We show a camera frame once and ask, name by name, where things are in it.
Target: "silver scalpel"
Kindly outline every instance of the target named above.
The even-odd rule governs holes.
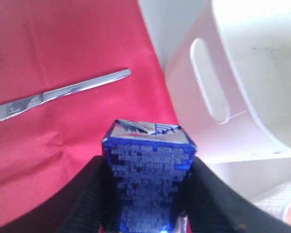
[[[41,105],[47,101],[56,98],[67,96],[76,92],[84,91],[90,88],[112,83],[120,79],[126,78],[131,74],[129,69],[124,69],[119,72],[107,74],[101,77],[93,78],[81,83],[65,86],[56,90],[47,91],[43,94],[30,96],[21,100],[15,100],[10,103],[0,105],[0,121],[15,117],[33,107]]]

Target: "red cloth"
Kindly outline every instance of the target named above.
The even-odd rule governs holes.
[[[0,104],[127,67],[0,123],[0,225],[101,154],[115,119],[177,122],[136,0],[0,0]]]

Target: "blue package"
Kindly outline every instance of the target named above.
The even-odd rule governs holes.
[[[171,232],[170,208],[195,143],[179,125],[117,120],[102,145],[121,202],[119,231]]]

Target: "white plastic bin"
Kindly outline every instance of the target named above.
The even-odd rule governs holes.
[[[165,77],[205,162],[291,157],[291,0],[204,0]]]

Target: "handle hole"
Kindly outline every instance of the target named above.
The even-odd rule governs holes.
[[[192,43],[190,57],[209,114],[219,124],[226,123],[229,118],[228,103],[203,39],[198,38]]]

